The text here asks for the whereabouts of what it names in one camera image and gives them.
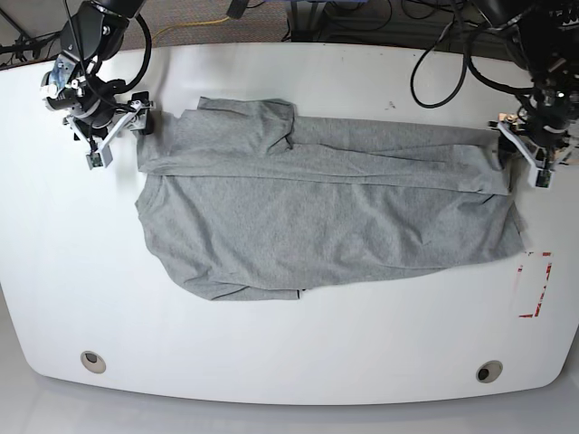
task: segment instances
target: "gray t-shirt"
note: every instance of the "gray t-shirt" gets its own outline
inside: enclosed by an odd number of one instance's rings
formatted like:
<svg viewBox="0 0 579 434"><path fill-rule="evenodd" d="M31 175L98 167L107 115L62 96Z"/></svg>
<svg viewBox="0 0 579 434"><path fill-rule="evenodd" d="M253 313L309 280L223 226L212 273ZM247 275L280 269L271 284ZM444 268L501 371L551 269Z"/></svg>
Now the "gray t-shirt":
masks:
<svg viewBox="0 0 579 434"><path fill-rule="evenodd" d="M523 250L496 143L484 130L202 99L139 143L139 219L171 279L212 300L488 262Z"/></svg>

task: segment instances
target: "white table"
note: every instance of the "white table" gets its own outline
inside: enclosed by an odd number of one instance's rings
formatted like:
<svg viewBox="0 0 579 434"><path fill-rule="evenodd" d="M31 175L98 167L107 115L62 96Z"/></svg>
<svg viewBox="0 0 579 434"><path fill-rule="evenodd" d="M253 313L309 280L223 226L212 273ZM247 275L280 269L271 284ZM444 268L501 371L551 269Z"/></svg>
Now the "white table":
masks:
<svg viewBox="0 0 579 434"><path fill-rule="evenodd" d="M141 55L123 52L101 75L130 79ZM178 47L154 51L138 90L177 115L200 96L283 98L302 116L462 127L485 127L517 108L472 78L448 106L417 108L408 80L418 55L325 44ZM477 64L496 80L526 82L512 64ZM423 66L422 98L444 98L460 57L437 53ZM89 171L62 114L39 99L49 68L0 73L0 95L10 101L0 108L0 281L38 373L133 392L288 404L443 400L541 387L559 374L579 324L573 168L549 192L517 189L533 257L319 288L297 302L212 303L177 287L145 247L133 205L144 182L134 138L113 144L109 169ZM552 256L540 255L546 251ZM534 310L547 262L553 272L540 316L519 317ZM82 366L86 350L105 359L105 373ZM475 373L490 360L505 370L481 384Z"/></svg>

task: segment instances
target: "round hole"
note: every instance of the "round hole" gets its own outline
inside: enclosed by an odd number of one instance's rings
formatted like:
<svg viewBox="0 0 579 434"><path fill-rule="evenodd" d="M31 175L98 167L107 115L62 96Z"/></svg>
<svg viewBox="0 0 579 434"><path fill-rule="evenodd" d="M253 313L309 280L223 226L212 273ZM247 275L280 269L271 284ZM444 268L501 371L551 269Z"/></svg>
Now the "round hole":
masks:
<svg viewBox="0 0 579 434"><path fill-rule="evenodd" d="M477 381L488 384L494 382L503 372L503 363L493 360L486 362L477 370Z"/></svg>
<svg viewBox="0 0 579 434"><path fill-rule="evenodd" d="M87 358L87 360L88 360L89 362L91 362L91 363L96 363L96 362L99 360L99 359L97 358L97 356L96 356L95 354L93 354L93 353L86 353L84 356L85 356L85 357Z"/></svg>
<svg viewBox="0 0 579 434"><path fill-rule="evenodd" d="M484 382L487 378L489 378L489 370L487 368L482 368L479 371L479 381Z"/></svg>
<svg viewBox="0 0 579 434"><path fill-rule="evenodd" d="M92 351L85 351L81 354L81 363L92 373L104 373L107 370L107 365L102 357Z"/></svg>

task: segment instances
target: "gray carpet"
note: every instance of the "gray carpet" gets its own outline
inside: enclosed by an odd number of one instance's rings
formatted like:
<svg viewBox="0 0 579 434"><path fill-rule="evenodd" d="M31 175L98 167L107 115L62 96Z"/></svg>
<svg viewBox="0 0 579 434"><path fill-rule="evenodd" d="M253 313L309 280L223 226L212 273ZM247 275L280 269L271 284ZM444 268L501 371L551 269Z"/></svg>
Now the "gray carpet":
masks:
<svg viewBox="0 0 579 434"><path fill-rule="evenodd" d="M392 0L394 20L404 18L399 9L400 0ZM148 0L142 14L147 20L151 33L172 24L183 22L208 21L225 16L231 0ZM260 0L251 0L256 5ZM81 0L69 0L69 7L75 13ZM285 3L271 0L258 8L249 9L239 20L230 20L223 24L189 27L166 33L157 42L157 46L184 45L194 43L219 42L279 42L287 31ZM30 35L60 30L65 23L66 15L62 0L0 0L2 7ZM389 6L386 0L369 0L368 4L353 15L372 16L377 19L388 16ZM0 18L0 43L10 45L17 33ZM123 49L130 50L143 47L143 37L135 23L131 23L125 33ZM58 52L58 43L52 52Z"/></svg>
<svg viewBox="0 0 579 434"><path fill-rule="evenodd" d="M256 5L261 0L251 0L250 5ZM334 24L332 20L324 32L318 36L321 42L341 43L376 43L413 48L427 48L441 33L444 25L451 19L451 14L438 12L425 20L412 20L404 15L401 8L403 0L368 0L367 4L352 14L337 11L328 6L329 11L339 19L353 19L346 21L347 30L343 25ZM210 21L225 17L231 0L148 0L141 11L152 34L169 25L184 22ZM437 4L439 0L430 0ZM81 0L69 0L71 12L74 14ZM187 27L167 32L156 41L156 46L186 45L196 43L219 42L279 42L287 32L286 1L268 0L264 5L248 9L241 20L230 20L222 24ZM351 8L353 3L340 3L342 7ZM406 1L406 10L416 16L428 14L429 9L424 5L417 5ZM441 5L447 5L448 0L442 0ZM18 22L31 36L60 30L66 22L66 14L62 0L0 0L2 7ZM369 33L356 29L372 29L378 27L384 20L393 14L392 20L379 32ZM360 23L358 18L370 18L372 21ZM472 15L473 19L480 19L479 14ZM0 18L0 43L11 45L17 37L4 19ZM476 55L506 59L502 45L495 39L481 37L475 45ZM451 52L461 52L461 44L448 43L442 49ZM125 33L123 50L142 48L143 35L138 25L133 21ZM51 54L59 52L58 42L52 47ZM7 61L9 55L0 56L0 64Z"/></svg>

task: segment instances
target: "yellow cable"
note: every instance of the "yellow cable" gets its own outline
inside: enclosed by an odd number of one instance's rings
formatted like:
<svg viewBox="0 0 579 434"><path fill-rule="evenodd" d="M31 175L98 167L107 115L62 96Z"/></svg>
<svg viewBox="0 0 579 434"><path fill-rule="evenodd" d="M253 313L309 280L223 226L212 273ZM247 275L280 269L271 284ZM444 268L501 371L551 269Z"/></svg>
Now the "yellow cable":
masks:
<svg viewBox="0 0 579 434"><path fill-rule="evenodd" d="M154 42L156 38L161 36L161 34L168 32L170 30L179 29L181 27L195 27L197 25L221 24L221 23L225 23L227 20L229 20L229 16L226 16L225 18L222 18L220 20L214 20L214 21L201 21L201 22L197 22L197 23L180 23L180 24L169 25L168 27L165 27L164 29L161 29L157 33L155 33L153 35L152 41Z"/></svg>

